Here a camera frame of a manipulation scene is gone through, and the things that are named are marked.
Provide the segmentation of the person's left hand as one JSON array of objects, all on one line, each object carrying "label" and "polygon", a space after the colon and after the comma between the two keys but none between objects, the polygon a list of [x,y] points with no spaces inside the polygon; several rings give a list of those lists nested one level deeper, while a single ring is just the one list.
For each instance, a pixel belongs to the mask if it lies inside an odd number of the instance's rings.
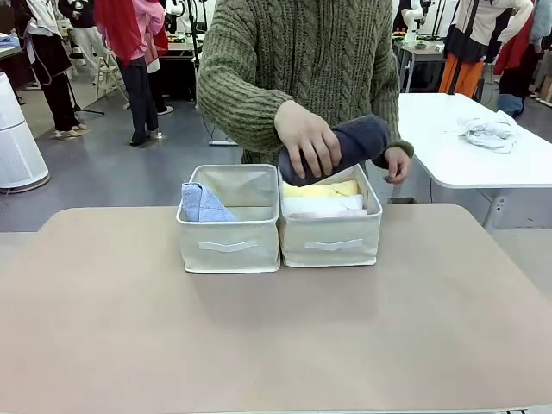
[{"label": "person's left hand", "polygon": [[409,172],[411,163],[409,155],[400,147],[389,147],[385,151],[385,159],[388,164],[386,182],[393,185],[402,184]]}]

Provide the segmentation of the person's right hand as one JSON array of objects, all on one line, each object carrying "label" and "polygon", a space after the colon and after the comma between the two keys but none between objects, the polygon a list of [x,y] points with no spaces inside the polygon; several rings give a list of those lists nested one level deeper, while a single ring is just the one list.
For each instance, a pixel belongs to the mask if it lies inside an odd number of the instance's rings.
[{"label": "person's right hand", "polygon": [[283,102],[274,117],[274,127],[285,146],[295,173],[304,179],[306,161],[314,177],[329,176],[341,162],[341,147],[329,125],[293,100]]}]

